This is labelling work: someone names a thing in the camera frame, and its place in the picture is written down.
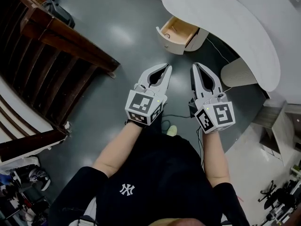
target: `drawer front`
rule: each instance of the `drawer front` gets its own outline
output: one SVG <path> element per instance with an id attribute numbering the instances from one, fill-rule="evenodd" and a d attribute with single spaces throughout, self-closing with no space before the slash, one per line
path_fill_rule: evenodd
<path id="1" fill-rule="evenodd" d="M 159 27 L 156 27 L 158 39 L 160 41 L 160 44 L 163 45 L 163 47 L 170 53 L 182 55 L 185 50 L 185 43 L 177 43 L 172 40 L 170 40 L 168 37 L 164 36 L 164 34 L 160 31 Z"/>

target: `black t-shirt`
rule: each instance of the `black t-shirt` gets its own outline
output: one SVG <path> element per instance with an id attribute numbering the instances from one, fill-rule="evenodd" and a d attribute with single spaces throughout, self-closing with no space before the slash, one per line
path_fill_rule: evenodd
<path id="1" fill-rule="evenodd" d="M 196 218 L 206 226 L 221 225 L 224 213 L 234 226 L 248 226 L 233 186 L 212 188 L 201 159 L 180 136 L 138 138 L 129 158 L 109 179 L 81 168 L 50 208 L 50 226 L 79 219 L 96 196 L 96 222 L 101 226 L 147 226 L 162 218 Z"/>

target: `forearm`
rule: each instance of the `forearm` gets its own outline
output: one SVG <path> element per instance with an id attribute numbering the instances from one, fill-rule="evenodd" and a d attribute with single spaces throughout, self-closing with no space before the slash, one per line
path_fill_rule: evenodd
<path id="1" fill-rule="evenodd" d="M 230 182 L 228 162 L 218 132 L 203 133 L 205 174 L 212 187 Z"/>
<path id="2" fill-rule="evenodd" d="M 126 161 L 139 137 L 142 128 L 130 122 L 103 149 L 96 159 L 93 168 L 102 171 L 108 177 L 112 176 Z"/>

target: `black sleeve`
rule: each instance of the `black sleeve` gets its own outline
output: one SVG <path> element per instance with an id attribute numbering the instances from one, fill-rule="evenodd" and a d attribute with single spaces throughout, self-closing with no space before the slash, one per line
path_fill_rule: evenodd
<path id="1" fill-rule="evenodd" d="M 49 210 L 50 226 L 68 226 L 84 214 L 108 177 L 91 167 L 81 168 L 61 191 Z"/>
<path id="2" fill-rule="evenodd" d="M 233 226 L 250 226 L 232 184 L 221 183 L 213 190 L 220 201 L 223 214 Z"/>

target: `cylindrical table leg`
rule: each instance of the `cylindrical table leg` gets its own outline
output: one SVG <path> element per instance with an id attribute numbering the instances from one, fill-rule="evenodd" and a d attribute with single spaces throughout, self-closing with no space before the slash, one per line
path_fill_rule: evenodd
<path id="1" fill-rule="evenodd" d="M 228 87 L 257 83 L 253 73 L 242 58 L 238 58 L 224 66 L 221 71 L 221 79 Z"/>

